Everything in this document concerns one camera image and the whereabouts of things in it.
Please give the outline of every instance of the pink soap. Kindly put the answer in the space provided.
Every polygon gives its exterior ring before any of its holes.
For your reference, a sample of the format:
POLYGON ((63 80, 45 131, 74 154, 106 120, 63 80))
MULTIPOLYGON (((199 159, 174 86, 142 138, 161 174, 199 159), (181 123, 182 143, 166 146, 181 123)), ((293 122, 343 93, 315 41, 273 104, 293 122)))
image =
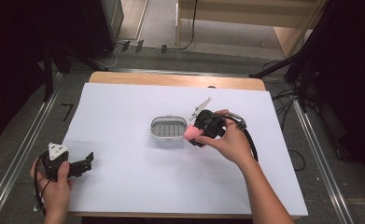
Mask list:
POLYGON ((198 129, 194 127, 192 124, 190 124, 186 129, 186 131, 184 132, 183 137, 185 138, 185 140, 190 141, 191 139, 200 136, 202 133, 203 130, 198 129))

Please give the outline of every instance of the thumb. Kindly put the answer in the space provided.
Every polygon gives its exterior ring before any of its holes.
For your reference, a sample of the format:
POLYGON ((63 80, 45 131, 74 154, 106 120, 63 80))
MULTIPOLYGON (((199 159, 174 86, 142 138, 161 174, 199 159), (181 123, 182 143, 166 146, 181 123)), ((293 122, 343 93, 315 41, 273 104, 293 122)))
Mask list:
POLYGON ((58 170, 58 179, 59 180, 66 180, 69 174, 69 162, 63 161, 59 170, 58 170))
POLYGON ((218 140, 215 140, 213 138, 207 137, 207 136, 197 136, 194 139, 196 142, 199 142, 204 145, 208 145, 210 147, 217 148, 218 140))

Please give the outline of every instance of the human arm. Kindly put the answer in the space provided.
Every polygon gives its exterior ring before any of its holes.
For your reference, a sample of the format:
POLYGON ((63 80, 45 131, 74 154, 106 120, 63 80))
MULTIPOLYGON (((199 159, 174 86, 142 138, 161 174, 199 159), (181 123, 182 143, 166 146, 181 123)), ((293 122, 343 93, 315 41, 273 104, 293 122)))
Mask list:
MULTIPOLYGON (((228 112, 228 110, 221 110, 217 114, 227 114, 228 112)), ((229 119, 225 119, 225 121, 226 132, 223 137, 212 139, 199 136, 195 140, 214 147, 226 159, 234 162, 240 168, 246 181, 255 223, 293 223, 286 208, 267 181, 260 165, 255 161, 246 136, 235 122, 229 119)))
MULTIPOLYGON (((36 161, 30 172, 31 178, 34 178, 35 164, 36 161)), ((64 161, 58 170, 57 182, 49 181, 43 173, 37 172, 39 190, 42 191, 46 187, 43 191, 46 205, 45 224, 61 224, 66 220, 72 186, 72 182, 67 179, 68 173, 69 162, 67 161, 64 161)))

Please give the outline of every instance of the white paper sheet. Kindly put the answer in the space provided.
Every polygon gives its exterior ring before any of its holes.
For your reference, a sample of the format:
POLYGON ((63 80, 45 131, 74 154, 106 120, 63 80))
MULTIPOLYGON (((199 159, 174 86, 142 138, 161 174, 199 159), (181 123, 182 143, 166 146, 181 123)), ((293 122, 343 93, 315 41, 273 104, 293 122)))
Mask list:
POLYGON ((235 164, 209 146, 159 144, 150 134, 159 116, 191 123, 208 97, 207 109, 246 120, 274 191, 292 216, 307 216, 269 92, 94 83, 85 85, 63 141, 70 161, 94 152, 92 170, 74 178, 70 211, 251 214, 235 164))

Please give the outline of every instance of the white container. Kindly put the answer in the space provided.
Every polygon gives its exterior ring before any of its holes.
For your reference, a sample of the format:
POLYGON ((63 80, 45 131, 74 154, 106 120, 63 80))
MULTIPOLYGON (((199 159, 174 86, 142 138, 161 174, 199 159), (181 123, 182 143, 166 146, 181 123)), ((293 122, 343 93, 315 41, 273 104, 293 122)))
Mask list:
POLYGON ((186 128, 187 123, 181 117, 157 117, 152 120, 150 133, 156 140, 161 142, 180 141, 183 140, 186 128))

